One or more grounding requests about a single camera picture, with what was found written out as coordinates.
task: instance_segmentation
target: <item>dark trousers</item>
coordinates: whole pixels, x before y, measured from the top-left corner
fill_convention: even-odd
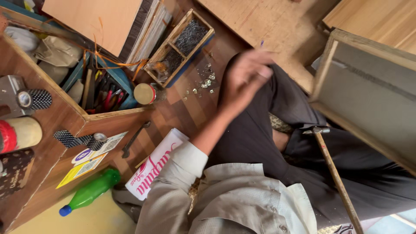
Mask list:
[[[270,67],[273,77],[228,126],[206,168],[231,162],[263,163],[267,177],[285,186],[303,185],[318,228],[349,223],[315,137],[300,129],[326,125],[325,118],[308,105],[305,93],[279,66]],[[268,112],[296,128],[283,152],[294,162],[288,163],[275,146]],[[416,208],[416,180],[409,172],[347,131],[331,128],[322,136],[361,220]]]

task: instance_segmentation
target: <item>person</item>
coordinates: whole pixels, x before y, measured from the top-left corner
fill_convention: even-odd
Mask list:
[[[294,132],[272,130],[268,112]],[[270,53],[236,55],[224,73],[218,112],[171,152],[136,233],[311,234],[349,223],[316,139],[302,134],[326,124]],[[409,172],[347,131],[331,128],[323,138],[361,220],[416,207]],[[283,154],[296,160],[288,163]],[[188,214],[188,190],[203,173]]]

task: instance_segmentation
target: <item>blue bottle cap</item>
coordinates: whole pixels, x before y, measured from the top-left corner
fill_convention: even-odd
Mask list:
[[[64,207],[62,207],[62,208],[59,210],[59,214],[60,214],[62,217],[65,217],[65,216],[69,215],[71,212],[72,212],[72,208],[71,208],[69,205],[65,205]]]

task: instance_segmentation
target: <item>white shirt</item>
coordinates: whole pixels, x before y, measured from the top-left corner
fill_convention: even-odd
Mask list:
[[[151,184],[136,234],[315,234],[317,223],[301,184],[264,176],[262,164],[227,163],[204,171],[192,212],[188,190],[208,157],[190,142]]]

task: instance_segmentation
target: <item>hammer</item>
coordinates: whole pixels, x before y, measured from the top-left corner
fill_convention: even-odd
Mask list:
[[[317,127],[314,126],[310,130],[306,130],[303,134],[313,134],[315,135],[316,140],[318,141],[318,145],[321,149],[322,154],[324,155],[325,161],[328,164],[329,171],[331,172],[332,178],[337,186],[338,192],[341,195],[342,202],[344,203],[345,208],[347,209],[349,219],[352,222],[352,225],[355,228],[357,234],[364,234],[363,229],[361,227],[360,220],[358,219],[357,213],[355,212],[354,206],[352,206],[351,200],[347,194],[347,191],[342,183],[341,177],[339,177],[338,171],[335,168],[334,162],[332,161],[331,155],[327,149],[327,145],[322,138],[323,133],[330,132],[329,127]]]

